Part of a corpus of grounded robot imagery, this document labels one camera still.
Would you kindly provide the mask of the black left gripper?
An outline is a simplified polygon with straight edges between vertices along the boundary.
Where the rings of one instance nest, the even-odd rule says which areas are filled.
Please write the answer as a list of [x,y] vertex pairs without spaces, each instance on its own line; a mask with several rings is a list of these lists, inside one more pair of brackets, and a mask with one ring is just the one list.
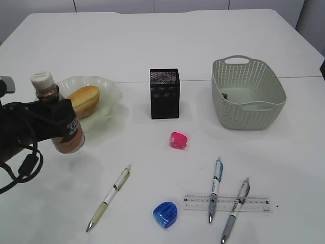
[[59,142],[69,142],[75,135],[70,124],[76,122],[72,103],[68,99],[45,105],[39,101],[12,102],[1,107],[1,162],[5,163],[31,145],[60,137]]

